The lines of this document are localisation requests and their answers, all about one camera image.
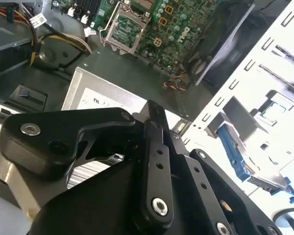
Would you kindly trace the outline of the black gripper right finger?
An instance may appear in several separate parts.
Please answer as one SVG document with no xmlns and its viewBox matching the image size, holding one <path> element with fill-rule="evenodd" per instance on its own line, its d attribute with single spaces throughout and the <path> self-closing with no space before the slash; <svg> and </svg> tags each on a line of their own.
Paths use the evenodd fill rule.
<svg viewBox="0 0 294 235">
<path fill-rule="evenodd" d="M 186 150 L 173 131 L 164 134 L 186 194 L 192 228 L 201 235 L 279 235 L 280 230 L 237 184 L 201 149 Z"/>
</svg>

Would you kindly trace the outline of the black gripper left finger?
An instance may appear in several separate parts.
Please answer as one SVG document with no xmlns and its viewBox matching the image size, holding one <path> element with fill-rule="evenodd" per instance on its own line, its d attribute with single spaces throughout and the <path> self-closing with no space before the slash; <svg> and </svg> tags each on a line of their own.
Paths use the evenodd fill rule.
<svg viewBox="0 0 294 235">
<path fill-rule="evenodd" d="M 5 119 L 0 130 L 0 182 L 24 212 L 33 213 L 31 225 L 50 200 L 127 159 L 169 164 L 165 110 L 153 101 L 145 107 L 144 121 L 119 107 Z"/>
</svg>

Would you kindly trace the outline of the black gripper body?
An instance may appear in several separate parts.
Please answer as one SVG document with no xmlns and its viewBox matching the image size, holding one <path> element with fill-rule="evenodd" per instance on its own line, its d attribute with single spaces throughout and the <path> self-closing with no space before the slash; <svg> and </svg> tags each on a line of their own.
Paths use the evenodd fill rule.
<svg viewBox="0 0 294 235">
<path fill-rule="evenodd" d="M 118 163 L 50 200 L 31 235 L 190 235 L 190 182 L 194 160 L 170 158 L 146 165 L 143 158 Z"/>
</svg>

